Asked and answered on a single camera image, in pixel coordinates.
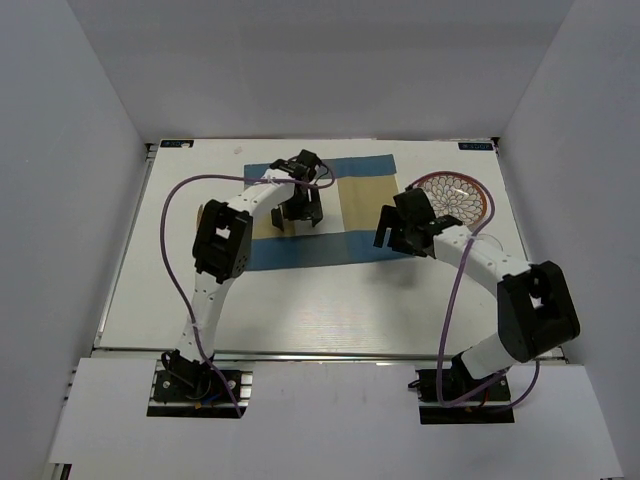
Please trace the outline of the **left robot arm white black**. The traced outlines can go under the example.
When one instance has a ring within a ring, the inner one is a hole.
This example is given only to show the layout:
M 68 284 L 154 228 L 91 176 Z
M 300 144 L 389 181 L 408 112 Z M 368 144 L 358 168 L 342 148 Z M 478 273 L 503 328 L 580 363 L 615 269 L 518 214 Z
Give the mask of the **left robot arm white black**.
M 168 260 L 165 229 L 170 202 L 180 188 L 197 180 L 236 181 L 238 177 L 197 175 L 171 190 L 161 213 L 160 248 L 167 273 L 187 307 L 186 325 L 176 345 L 181 358 L 198 365 L 212 361 L 223 305 L 235 279 L 249 264 L 253 226 L 257 221 L 270 215 L 272 225 L 283 230 L 286 221 L 316 226 L 323 219 L 320 191 L 330 185 L 314 182 L 320 169 L 331 171 L 316 154 L 302 150 L 290 159 L 274 161 L 260 178 L 239 178 L 245 189 L 229 200 L 208 201 L 202 209 L 192 247 L 195 286 L 191 298 L 180 286 Z

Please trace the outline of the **right blue corner sticker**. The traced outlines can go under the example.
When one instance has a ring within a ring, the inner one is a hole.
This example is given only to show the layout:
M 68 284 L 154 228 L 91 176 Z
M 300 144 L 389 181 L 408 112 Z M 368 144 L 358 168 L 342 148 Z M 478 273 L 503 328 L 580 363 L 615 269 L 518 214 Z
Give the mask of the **right blue corner sticker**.
M 458 148 L 462 151 L 493 151 L 494 146 L 490 142 L 459 142 Z

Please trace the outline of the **patterned ceramic plate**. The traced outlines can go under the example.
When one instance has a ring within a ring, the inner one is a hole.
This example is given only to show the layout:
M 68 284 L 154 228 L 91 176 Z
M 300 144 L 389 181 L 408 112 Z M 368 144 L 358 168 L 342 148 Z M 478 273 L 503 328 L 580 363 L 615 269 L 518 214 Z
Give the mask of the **patterned ceramic plate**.
M 437 217 L 452 216 L 473 230 L 486 217 L 489 201 L 478 183 L 461 173 L 434 172 L 415 183 Z

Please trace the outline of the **gold knife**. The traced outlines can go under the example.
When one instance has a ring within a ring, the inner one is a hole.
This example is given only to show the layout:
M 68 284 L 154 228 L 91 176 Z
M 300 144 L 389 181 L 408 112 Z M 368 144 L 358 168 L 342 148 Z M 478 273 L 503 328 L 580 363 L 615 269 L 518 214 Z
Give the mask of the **gold knife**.
M 203 214 L 203 209 L 204 209 L 203 205 L 200 205 L 199 208 L 198 208 L 197 217 L 196 217 L 196 227 L 199 227 L 199 225 L 200 225 L 202 214 Z

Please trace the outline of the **left blue corner sticker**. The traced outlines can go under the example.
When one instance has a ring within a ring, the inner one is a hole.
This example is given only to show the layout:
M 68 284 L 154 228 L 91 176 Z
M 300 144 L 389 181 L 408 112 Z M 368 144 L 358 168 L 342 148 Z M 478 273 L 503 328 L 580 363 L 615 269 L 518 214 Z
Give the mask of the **left blue corner sticker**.
M 192 148 L 194 141 L 192 139 L 164 139 L 160 142 L 160 148 Z

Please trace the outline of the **clear drinking glass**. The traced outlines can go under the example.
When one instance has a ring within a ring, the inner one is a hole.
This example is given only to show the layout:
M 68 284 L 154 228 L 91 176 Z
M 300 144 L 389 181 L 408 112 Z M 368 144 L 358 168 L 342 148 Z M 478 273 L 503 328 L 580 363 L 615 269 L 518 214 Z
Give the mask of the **clear drinking glass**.
M 504 250 L 504 247 L 501 241 L 497 237 L 491 234 L 481 233 L 477 236 L 477 238 L 481 241 L 486 242 L 487 244 L 490 244 L 493 248 L 496 248 L 500 251 Z

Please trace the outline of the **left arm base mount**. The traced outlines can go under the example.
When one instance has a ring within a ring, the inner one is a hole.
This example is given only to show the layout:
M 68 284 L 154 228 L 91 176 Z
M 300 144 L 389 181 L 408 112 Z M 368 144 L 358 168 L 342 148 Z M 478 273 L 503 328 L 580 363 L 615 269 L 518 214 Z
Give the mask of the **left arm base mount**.
M 248 407 L 253 373 L 189 361 L 177 350 L 163 352 L 153 377 L 148 417 L 240 419 Z

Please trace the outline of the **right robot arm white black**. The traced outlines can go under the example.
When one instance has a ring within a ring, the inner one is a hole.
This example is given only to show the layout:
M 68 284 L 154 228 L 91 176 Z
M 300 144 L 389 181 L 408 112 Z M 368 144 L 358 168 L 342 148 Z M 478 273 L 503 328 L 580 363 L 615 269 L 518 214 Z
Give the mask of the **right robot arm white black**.
M 438 217 L 421 189 L 393 200 L 381 208 L 374 246 L 454 266 L 456 286 L 466 275 L 497 301 L 497 332 L 452 360 L 451 384 L 459 396 L 475 398 L 490 376 L 579 336 L 579 319 L 557 264 L 512 257 L 479 239 L 458 218 Z

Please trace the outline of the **blue beige cloth placemat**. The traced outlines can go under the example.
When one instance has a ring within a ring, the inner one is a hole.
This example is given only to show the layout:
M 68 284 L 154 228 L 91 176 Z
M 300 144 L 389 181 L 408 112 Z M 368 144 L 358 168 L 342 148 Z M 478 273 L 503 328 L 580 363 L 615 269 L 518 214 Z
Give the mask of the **blue beige cloth placemat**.
M 264 217 L 253 227 L 250 271 L 327 267 L 401 259 L 373 246 L 381 208 L 399 192 L 391 154 L 329 159 L 336 184 L 321 190 L 323 219 L 284 222 L 279 230 Z

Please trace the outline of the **blue corner sticker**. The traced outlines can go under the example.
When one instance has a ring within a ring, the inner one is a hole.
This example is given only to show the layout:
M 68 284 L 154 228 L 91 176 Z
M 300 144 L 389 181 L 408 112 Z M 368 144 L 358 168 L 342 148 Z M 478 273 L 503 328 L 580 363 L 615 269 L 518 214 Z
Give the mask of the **blue corner sticker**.
M 192 148 L 194 141 L 192 139 L 164 139 L 160 142 L 160 148 Z
M 462 151 L 493 151 L 494 146 L 490 142 L 459 142 L 458 148 Z

